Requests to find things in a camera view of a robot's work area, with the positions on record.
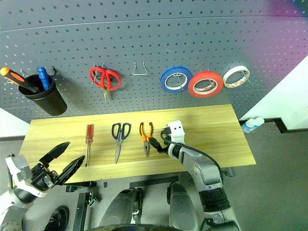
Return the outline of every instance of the gray pegboard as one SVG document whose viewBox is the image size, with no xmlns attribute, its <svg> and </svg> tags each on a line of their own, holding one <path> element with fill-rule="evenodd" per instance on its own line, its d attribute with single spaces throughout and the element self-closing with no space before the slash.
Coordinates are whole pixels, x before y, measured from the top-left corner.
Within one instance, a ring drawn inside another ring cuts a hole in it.
<svg viewBox="0 0 308 231">
<path fill-rule="evenodd" d="M 307 0 L 2 0 L 1 30 L 200 17 L 308 16 Z"/>
<path fill-rule="evenodd" d="M 38 65 L 55 66 L 57 87 L 68 105 L 61 116 L 232 103 L 241 117 L 308 53 L 305 1 L 0 3 L 1 16 L 7 17 L 1 22 L 0 65 L 29 74 L 34 74 Z M 131 74 L 134 60 L 139 71 L 145 60 L 147 76 Z M 122 78 L 120 89 L 110 93 L 107 103 L 89 79 L 93 63 L 101 62 Z M 187 91 L 172 94 L 161 89 L 162 73 L 175 65 L 185 66 L 193 74 L 209 69 L 221 75 L 245 65 L 251 76 L 240 87 L 197 99 Z M 0 86 L 0 107 L 8 112 L 27 122 L 51 117 L 25 99 L 15 85 L 1 78 Z"/>
</svg>

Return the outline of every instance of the red screwdriver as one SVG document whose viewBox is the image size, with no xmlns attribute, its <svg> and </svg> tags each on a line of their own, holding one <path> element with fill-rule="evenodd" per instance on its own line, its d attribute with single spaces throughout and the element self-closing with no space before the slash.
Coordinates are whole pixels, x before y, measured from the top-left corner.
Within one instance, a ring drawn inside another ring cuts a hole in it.
<svg viewBox="0 0 308 231">
<path fill-rule="evenodd" d="M 87 134 L 86 134 L 86 144 L 87 144 L 86 166 L 88 166 L 88 162 L 89 162 L 90 145 L 93 142 L 93 134 L 94 134 L 94 124 L 88 124 Z"/>
<path fill-rule="evenodd" d="M 24 79 L 21 75 L 17 74 L 16 72 L 12 71 L 8 67 L 3 67 L 0 70 L 0 74 L 5 77 L 6 79 L 12 81 L 14 84 L 21 86 L 23 88 L 27 88 L 28 90 L 32 91 L 33 93 L 37 93 L 39 88 L 31 84 L 29 81 Z"/>
</svg>

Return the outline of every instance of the metal hook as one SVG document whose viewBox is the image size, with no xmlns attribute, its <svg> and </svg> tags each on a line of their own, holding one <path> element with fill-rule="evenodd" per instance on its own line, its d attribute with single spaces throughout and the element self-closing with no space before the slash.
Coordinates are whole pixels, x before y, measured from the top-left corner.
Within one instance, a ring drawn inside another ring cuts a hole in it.
<svg viewBox="0 0 308 231">
<path fill-rule="evenodd" d="M 242 71 L 242 74 L 247 78 L 247 76 L 249 77 L 249 75 L 247 74 L 246 71 Z"/>
<path fill-rule="evenodd" d="M 49 76 L 50 76 L 50 77 L 55 77 L 55 76 L 56 76 L 56 73 L 57 73 L 57 70 L 56 70 L 56 68 L 54 68 L 54 66 L 51 66 L 51 67 L 52 67 L 54 73 L 53 73 L 53 75 L 49 75 Z"/>
<path fill-rule="evenodd" d="M 212 86 L 212 87 L 215 87 L 215 86 L 214 86 L 214 83 L 215 83 L 215 82 L 212 81 L 212 80 L 210 80 L 210 79 L 209 79 L 209 81 L 210 81 L 211 86 Z"/>
<path fill-rule="evenodd" d="M 23 77 L 26 75 L 27 77 L 29 76 L 23 69 L 20 69 L 20 72 L 23 74 Z"/>
<path fill-rule="evenodd" d="M 134 76 L 146 76 L 148 74 L 148 71 L 145 68 L 144 60 L 143 60 L 143 68 L 145 69 L 145 73 L 143 73 L 143 74 L 136 74 L 135 73 L 135 70 L 137 70 L 137 64 L 136 64 L 136 61 L 134 61 L 134 62 L 135 62 L 135 67 L 134 67 L 134 70 L 133 70 L 133 75 Z"/>
<path fill-rule="evenodd" d="M 182 84 L 181 84 L 181 81 L 180 81 L 179 74 L 178 74 L 178 73 L 175 73 L 174 76 L 178 77 L 179 84 L 180 84 L 180 88 L 181 88 L 181 90 L 183 90 L 183 89 L 182 89 Z"/>
<path fill-rule="evenodd" d="M 96 81 L 96 78 L 97 78 L 97 71 L 95 71 L 95 73 L 94 73 L 94 82 Z"/>
</svg>

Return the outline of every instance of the orange screwdriver handle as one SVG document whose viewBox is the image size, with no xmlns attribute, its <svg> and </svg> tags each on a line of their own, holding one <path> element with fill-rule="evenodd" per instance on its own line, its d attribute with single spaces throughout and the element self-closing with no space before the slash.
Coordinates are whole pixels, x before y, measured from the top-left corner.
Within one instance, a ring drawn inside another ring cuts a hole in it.
<svg viewBox="0 0 308 231">
<path fill-rule="evenodd" d="M 94 135 L 94 124 L 87 125 L 87 135 L 86 135 L 86 143 L 93 142 L 93 135 Z"/>
<path fill-rule="evenodd" d="M 6 79 L 10 80 L 14 84 L 21 86 L 23 88 L 27 88 L 28 90 L 32 91 L 33 93 L 37 93 L 39 88 L 33 86 L 32 84 L 28 83 L 21 75 L 17 74 L 16 72 L 12 71 L 8 67 L 3 67 L 0 70 L 0 74 L 5 77 Z"/>
</svg>

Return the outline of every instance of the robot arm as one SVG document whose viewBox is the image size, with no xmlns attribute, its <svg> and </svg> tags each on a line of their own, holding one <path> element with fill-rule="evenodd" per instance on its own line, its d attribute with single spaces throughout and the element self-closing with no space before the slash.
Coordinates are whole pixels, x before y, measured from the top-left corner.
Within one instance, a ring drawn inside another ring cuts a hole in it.
<svg viewBox="0 0 308 231">
<path fill-rule="evenodd" d="M 15 187 L 0 196 L 0 230 L 21 231 L 25 212 L 38 197 L 47 195 L 55 185 L 63 185 L 81 166 L 85 156 L 72 161 L 62 174 L 48 169 L 50 161 L 59 157 L 68 147 L 65 142 L 44 155 L 31 170 L 24 156 L 10 155 L 5 159 Z"/>
<path fill-rule="evenodd" d="M 211 230 L 227 228 L 241 230 L 223 190 L 222 174 L 218 163 L 207 154 L 186 146 L 184 135 L 181 121 L 168 123 L 167 128 L 161 132 L 167 148 L 161 150 L 166 151 L 171 158 L 178 159 L 191 174 L 200 195 L 205 222 L 211 226 Z M 152 139 L 150 143 L 155 143 L 157 148 L 159 143 L 153 138 L 150 139 Z"/>
</svg>

